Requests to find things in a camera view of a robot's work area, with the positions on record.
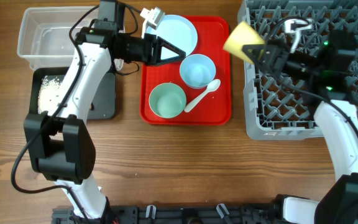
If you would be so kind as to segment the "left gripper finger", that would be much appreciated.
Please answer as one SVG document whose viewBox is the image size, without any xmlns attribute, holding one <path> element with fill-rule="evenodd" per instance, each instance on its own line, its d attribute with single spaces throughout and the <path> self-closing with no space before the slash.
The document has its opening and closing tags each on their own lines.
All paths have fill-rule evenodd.
<svg viewBox="0 0 358 224">
<path fill-rule="evenodd" d="M 184 58 L 186 57 L 186 52 L 179 47 L 171 44 L 167 40 L 162 37 L 157 37 L 157 45 L 158 45 L 158 56 L 160 58 Z"/>
<path fill-rule="evenodd" d="M 176 56 L 176 57 L 170 57 L 170 58 L 166 58 L 166 59 L 160 59 L 158 58 L 156 61 L 156 66 L 161 66 L 161 65 L 166 65 L 169 63 L 177 63 L 177 62 L 181 62 L 185 59 L 186 56 Z"/>
</svg>

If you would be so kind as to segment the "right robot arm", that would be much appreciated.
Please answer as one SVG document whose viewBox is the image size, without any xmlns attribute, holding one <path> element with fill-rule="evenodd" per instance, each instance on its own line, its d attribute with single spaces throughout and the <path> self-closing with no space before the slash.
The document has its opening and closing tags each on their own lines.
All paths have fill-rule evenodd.
<svg viewBox="0 0 358 224">
<path fill-rule="evenodd" d="M 356 52 L 350 34 L 334 30 L 317 57 L 264 40 L 247 28 L 240 37 L 241 55 L 261 71 L 278 78 L 286 73 L 306 82 L 301 94 L 322 131 L 336 182 L 320 200 L 280 196 L 274 219 L 287 223 L 358 223 L 358 117 L 345 84 L 345 72 Z"/>
</svg>

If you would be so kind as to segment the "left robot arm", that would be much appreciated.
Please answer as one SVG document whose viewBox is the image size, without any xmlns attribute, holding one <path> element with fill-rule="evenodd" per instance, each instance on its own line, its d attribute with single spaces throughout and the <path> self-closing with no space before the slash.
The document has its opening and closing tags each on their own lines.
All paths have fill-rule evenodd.
<svg viewBox="0 0 358 224">
<path fill-rule="evenodd" d="M 88 113 L 99 84 L 115 71 L 114 61 L 164 65 L 183 60 L 186 53 L 153 34 L 134 37 L 122 31 L 127 4 L 101 1 L 98 16 L 88 27 L 68 36 L 75 53 L 59 92 L 42 113 L 29 113 L 24 121 L 28 153 L 35 172 L 62 189 L 73 208 L 67 220 L 75 223 L 117 223 L 108 198 L 100 191 L 92 171 L 96 149 L 86 128 Z"/>
</svg>

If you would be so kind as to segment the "yellow plastic cup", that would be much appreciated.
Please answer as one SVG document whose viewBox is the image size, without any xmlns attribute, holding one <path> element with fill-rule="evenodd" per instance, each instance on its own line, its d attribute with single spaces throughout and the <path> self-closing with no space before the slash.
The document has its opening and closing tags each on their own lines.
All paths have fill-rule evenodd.
<svg viewBox="0 0 358 224">
<path fill-rule="evenodd" d="M 242 47 L 264 43 L 264 39 L 248 23 L 242 21 L 231 32 L 223 45 L 223 49 L 237 58 L 253 64 L 253 61 L 242 51 Z"/>
</svg>

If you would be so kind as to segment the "mint green bowl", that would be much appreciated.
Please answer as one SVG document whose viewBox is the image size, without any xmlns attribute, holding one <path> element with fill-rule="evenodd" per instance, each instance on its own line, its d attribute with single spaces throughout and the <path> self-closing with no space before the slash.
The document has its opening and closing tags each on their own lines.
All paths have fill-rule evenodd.
<svg viewBox="0 0 358 224">
<path fill-rule="evenodd" d="M 185 92 L 177 84 L 161 83 L 151 91 L 149 106 L 152 112 L 160 118 L 174 118 L 186 106 Z"/>
</svg>

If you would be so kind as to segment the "light blue rice bowl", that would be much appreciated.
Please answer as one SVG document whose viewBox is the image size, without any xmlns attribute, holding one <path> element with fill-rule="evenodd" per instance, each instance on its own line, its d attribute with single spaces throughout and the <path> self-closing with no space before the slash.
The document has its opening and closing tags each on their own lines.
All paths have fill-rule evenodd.
<svg viewBox="0 0 358 224">
<path fill-rule="evenodd" d="M 206 55 L 193 54 L 180 64 L 180 77 L 184 83 L 194 89 L 201 89 L 211 83 L 216 76 L 216 66 Z"/>
</svg>

